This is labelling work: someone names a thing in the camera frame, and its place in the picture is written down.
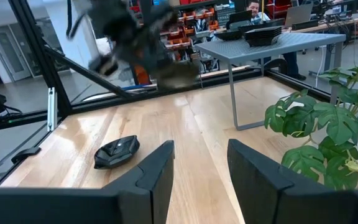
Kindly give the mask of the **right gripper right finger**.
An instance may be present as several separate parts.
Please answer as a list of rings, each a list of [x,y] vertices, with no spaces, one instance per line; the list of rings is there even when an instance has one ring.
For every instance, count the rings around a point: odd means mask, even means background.
[[[246,223],[358,223],[358,190],[331,190],[237,139],[227,162]]]

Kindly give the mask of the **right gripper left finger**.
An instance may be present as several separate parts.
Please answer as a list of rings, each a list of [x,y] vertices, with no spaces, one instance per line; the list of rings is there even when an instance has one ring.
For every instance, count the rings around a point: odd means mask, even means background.
[[[165,141],[101,189],[0,188],[0,223],[165,223],[174,151]]]

